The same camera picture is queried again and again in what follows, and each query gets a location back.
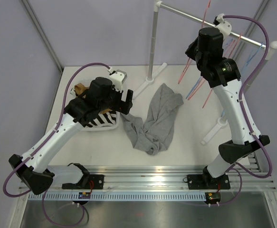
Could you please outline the pink hanger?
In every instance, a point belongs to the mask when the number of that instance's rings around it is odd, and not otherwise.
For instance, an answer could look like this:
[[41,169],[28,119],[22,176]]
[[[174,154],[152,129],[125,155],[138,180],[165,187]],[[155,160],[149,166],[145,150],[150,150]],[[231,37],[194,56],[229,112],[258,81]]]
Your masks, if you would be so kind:
[[[239,40],[240,40],[241,37],[242,37],[242,33],[240,33],[238,39],[232,38],[227,43],[225,43],[223,45],[223,49],[224,49],[224,51],[223,51],[223,57],[227,57],[227,54],[229,54],[229,56],[230,56],[233,53],[233,51],[234,51],[235,47],[238,45]],[[207,102],[208,102],[212,92],[213,92],[213,89],[210,90],[210,92],[209,92],[209,94],[208,94],[208,96],[207,96],[207,98],[206,98],[206,100],[205,100],[205,102],[204,102],[204,104],[202,106],[202,109],[206,106],[206,104],[207,104]]]
[[[211,0],[208,1],[208,4],[207,4],[207,6],[206,6],[206,8],[205,8],[204,15],[203,15],[203,19],[202,19],[202,23],[201,23],[201,29],[202,29],[202,28],[204,27],[204,25],[205,25],[206,15],[207,15],[208,9],[210,8],[210,5],[211,5]],[[186,66],[185,66],[185,68],[183,69],[183,71],[182,71],[182,73],[181,73],[181,75],[180,75],[180,78],[179,78],[179,80],[178,80],[178,84],[181,83],[181,81],[182,81],[183,77],[185,76],[185,74],[186,74],[186,72],[187,72],[189,66],[191,65],[191,63],[192,63],[192,59],[188,58],[188,61],[187,61],[187,63],[186,63]]]

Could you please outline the mustard brown tank top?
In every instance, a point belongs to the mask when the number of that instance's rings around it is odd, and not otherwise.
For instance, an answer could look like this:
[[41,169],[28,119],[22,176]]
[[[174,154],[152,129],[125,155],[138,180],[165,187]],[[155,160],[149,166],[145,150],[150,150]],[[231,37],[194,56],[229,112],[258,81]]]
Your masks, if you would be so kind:
[[[88,86],[84,86],[82,83],[78,83],[74,86],[75,95],[79,96],[79,95],[83,94],[83,92],[87,89],[89,89]],[[105,114],[105,113],[108,113],[111,111],[112,111],[111,109],[105,109],[105,110],[102,110],[100,112],[100,114]]]

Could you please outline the black white striped tank top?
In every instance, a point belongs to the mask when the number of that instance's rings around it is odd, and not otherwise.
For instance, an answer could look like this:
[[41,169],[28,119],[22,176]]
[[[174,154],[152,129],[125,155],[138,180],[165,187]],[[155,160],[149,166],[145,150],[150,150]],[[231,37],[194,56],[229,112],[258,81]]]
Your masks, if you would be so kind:
[[[76,97],[74,88],[71,88],[70,94]],[[99,114],[96,119],[89,122],[86,128],[105,128],[117,126],[117,113],[111,111],[105,114]]]

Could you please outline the grey tank top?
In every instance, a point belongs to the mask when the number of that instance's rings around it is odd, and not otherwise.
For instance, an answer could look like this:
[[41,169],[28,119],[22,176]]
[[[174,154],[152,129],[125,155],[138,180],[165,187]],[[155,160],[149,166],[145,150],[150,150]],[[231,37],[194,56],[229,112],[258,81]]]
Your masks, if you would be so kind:
[[123,128],[133,148],[150,156],[167,151],[173,140],[176,116],[182,105],[182,95],[163,83],[151,99],[145,122],[141,117],[121,114]]

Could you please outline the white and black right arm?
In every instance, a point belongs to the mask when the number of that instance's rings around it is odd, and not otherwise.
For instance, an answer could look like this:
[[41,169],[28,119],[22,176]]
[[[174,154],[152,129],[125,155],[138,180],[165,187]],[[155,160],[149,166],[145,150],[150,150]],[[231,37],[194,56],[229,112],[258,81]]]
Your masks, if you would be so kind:
[[219,145],[219,155],[199,175],[199,189],[223,188],[227,170],[256,150],[265,150],[270,142],[254,124],[236,62],[223,57],[223,40],[218,28],[202,28],[185,52],[219,99],[231,131],[231,140]]

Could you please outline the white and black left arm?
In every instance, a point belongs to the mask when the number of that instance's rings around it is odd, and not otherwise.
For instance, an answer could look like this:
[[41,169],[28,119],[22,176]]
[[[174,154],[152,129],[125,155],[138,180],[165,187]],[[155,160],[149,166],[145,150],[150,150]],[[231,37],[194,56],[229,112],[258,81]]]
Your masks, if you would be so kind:
[[55,177],[48,165],[75,134],[91,125],[105,110],[129,113],[133,106],[133,91],[127,90],[126,99],[122,100],[125,80],[126,75],[121,72],[109,77],[97,77],[82,93],[76,93],[74,99],[62,105],[58,122],[31,150],[9,158],[12,173],[35,195],[48,190]]

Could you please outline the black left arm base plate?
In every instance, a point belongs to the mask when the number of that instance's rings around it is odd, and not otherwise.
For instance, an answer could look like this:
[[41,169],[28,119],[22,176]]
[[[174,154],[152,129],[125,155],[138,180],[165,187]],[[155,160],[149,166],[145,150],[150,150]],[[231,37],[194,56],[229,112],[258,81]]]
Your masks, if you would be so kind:
[[64,183],[64,190],[102,190],[105,176],[102,174],[84,174],[77,183]]

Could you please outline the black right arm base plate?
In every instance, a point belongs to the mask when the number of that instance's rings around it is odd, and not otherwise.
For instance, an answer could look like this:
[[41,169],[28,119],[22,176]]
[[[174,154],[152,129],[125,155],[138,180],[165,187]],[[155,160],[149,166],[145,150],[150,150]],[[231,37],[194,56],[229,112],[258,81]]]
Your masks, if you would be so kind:
[[226,174],[218,178],[206,177],[204,174],[188,174],[183,181],[190,190],[230,190],[229,177]]

